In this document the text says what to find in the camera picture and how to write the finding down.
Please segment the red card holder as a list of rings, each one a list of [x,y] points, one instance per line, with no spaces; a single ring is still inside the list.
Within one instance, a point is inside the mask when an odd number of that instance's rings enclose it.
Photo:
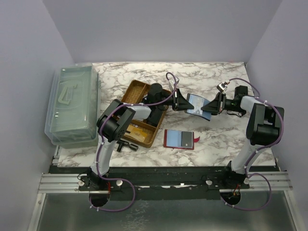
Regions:
[[[183,150],[194,150],[195,143],[199,142],[200,137],[195,137],[193,133],[193,147],[183,148],[181,147],[181,132],[180,130],[165,129],[164,132],[164,144],[165,148],[183,149]]]

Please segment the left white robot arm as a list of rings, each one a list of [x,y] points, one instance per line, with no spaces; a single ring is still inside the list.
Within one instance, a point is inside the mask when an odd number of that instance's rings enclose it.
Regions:
[[[140,103],[113,100],[97,121],[100,137],[91,173],[102,177],[109,171],[114,146],[124,136],[132,120],[146,120],[149,125],[156,126],[160,123],[163,111],[169,106],[174,111],[194,108],[178,88],[168,92],[158,83],[150,86],[145,99]]]

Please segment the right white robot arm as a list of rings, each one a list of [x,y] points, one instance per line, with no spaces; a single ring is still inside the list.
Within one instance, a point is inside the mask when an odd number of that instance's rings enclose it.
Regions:
[[[266,101],[248,95],[247,86],[235,88],[234,98],[226,98],[222,85],[215,99],[202,107],[211,115],[222,111],[250,114],[246,128],[246,143],[240,153],[230,162],[231,171],[237,174],[247,174],[257,157],[267,148],[278,144],[284,131],[284,109],[273,106]]]

